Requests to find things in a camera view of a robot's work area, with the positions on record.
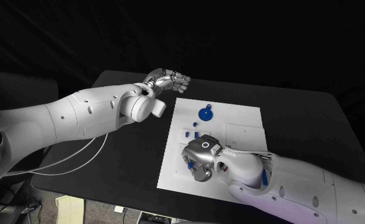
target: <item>floor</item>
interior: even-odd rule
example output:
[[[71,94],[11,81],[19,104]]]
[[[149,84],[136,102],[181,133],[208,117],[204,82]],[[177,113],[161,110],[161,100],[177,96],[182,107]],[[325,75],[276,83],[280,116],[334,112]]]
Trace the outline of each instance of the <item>floor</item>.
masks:
[[[58,219],[55,199],[64,196],[64,194],[32,188],[32,186],[29,186],[29,181],[24,184],[19,194],[25,200],[35,197],[37,200],[41,201],[44,205],[41,210],[41,223],[55,224]],[[114,208],[116,206],[110,204],[86,200],[84,224],[138,224],[140,211],[129,209],[125,216],[123,213],[114,212]],[[39,224],[39,209],[41,207],[31,212],[31,224]],[[29,224],[29,219],[25,218],[19,224]]]

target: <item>blue round object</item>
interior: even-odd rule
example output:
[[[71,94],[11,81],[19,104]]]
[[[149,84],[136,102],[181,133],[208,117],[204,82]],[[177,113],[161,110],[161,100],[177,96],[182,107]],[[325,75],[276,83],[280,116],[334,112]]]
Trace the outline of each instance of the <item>blue round object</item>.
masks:
[[[208,120],[213,119],[214,113],[213,113],[211,109],[213,109],[213,106],[208,105],[207,108],[204,108],[204,109],[200,111],[200,118],[201,118],[201,120],[208,121]]]

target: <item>black background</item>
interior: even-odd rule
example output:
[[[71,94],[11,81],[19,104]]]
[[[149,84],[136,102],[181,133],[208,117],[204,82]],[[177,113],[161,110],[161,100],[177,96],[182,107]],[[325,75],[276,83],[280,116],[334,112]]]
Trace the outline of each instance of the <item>black background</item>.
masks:
[[[0,0],[0,70],[61,98],[104,70],[331,93],[364,147],[365,0]]]

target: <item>white board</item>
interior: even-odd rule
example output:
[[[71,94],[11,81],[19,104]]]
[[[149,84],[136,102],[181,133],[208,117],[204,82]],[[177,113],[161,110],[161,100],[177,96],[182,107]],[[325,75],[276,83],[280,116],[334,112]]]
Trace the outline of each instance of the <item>white board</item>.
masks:
[[[214,117],[210,121],[203,121],[198,114],[208,104],[213,105]],[[215,172],[207,182],[197,182],[194,179],[181,153],[190,141],[194,140],[195,132],[200,133],[200,136],[210,134],[220,140],[221,145],[231,145],[233,148],[250,151],[266,151],[260,108],[177,99],[158,183],[159,189],[243,203],[231,196],[228,186]]]

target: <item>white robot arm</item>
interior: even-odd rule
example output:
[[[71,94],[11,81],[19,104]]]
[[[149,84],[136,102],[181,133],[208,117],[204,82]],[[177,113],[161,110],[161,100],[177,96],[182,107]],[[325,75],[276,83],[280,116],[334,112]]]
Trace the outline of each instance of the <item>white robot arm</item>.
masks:
[[[122,126],[161,117],[162,90],[187,90],[191,77],[158,69],[143,83],[91,88],[54,103],[0,111],[0,178],[37,150],[64,141],[100,137]]]
[[[321,167],[270,152],[223,147],[210,135],[192,140],[182,151],[198,182],[214,171],[233,196],[298,224],[365,223],[365,184]]]

